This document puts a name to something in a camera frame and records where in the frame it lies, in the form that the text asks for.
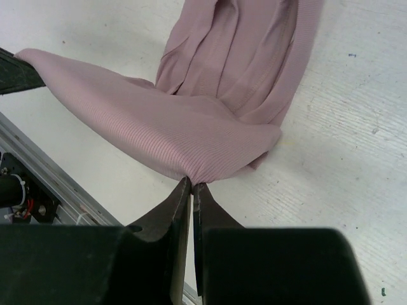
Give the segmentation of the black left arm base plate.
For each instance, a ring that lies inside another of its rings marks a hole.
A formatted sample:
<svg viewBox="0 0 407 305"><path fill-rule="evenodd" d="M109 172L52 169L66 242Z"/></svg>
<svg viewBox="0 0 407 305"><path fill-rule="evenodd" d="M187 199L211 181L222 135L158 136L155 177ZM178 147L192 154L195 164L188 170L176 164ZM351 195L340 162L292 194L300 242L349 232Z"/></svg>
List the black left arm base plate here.
<svg viewBox="0 0 407 305"><path fill-rule="evenodd" d="M1 213L14 224L51 224L60 200L14 155L1 155Z"/></svg>

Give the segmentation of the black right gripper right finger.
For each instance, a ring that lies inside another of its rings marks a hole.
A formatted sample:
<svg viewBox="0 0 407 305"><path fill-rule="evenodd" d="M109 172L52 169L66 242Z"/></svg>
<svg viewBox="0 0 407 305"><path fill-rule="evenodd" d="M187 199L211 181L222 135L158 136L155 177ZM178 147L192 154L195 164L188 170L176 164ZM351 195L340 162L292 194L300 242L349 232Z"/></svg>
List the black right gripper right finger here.
<svg viewBox="0 0 407 305"><path fill-rule="evenodd" d="M352 248L332 228L246 228L193 189L197 292L204 304L369 304Z"/></svg>

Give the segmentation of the mauve tank top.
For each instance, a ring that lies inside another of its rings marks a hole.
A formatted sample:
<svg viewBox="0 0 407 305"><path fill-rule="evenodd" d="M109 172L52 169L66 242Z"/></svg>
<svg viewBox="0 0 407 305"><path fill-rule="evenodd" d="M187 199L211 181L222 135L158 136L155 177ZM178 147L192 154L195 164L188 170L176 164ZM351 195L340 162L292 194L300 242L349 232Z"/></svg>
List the mauve tank top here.
<svg viewBox="0 0 407 305"><path fill-rule="evenodd" d="M256 168L308 64L322 1L186 1L156 81L37 49L17 58L94 132L193 184Z"/></svg>

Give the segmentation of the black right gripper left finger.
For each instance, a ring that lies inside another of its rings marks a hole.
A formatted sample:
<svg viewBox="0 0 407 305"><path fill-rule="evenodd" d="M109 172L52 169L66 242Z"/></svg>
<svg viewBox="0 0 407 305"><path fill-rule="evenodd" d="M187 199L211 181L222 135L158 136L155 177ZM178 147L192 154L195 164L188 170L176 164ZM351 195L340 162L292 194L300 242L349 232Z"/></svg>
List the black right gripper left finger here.
<svg viewBox="0 0 407 305"><path fill-rule="evenodd" d="M180 304L191 182L128 226L1 226L2 304Z"/></svg>

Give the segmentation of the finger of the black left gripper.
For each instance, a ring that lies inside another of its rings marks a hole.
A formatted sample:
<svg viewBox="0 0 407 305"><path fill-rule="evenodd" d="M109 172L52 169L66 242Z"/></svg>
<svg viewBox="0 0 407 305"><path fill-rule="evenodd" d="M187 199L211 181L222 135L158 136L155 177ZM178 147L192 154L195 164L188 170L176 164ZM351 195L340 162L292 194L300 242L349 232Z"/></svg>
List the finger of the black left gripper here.
<svg viewBox="0 0 407 305"><path fill-rule="evenodd" d="M14 54L1 48L0 51L0 94L7 95L16 92L45 87L38 72Z"/></svg>

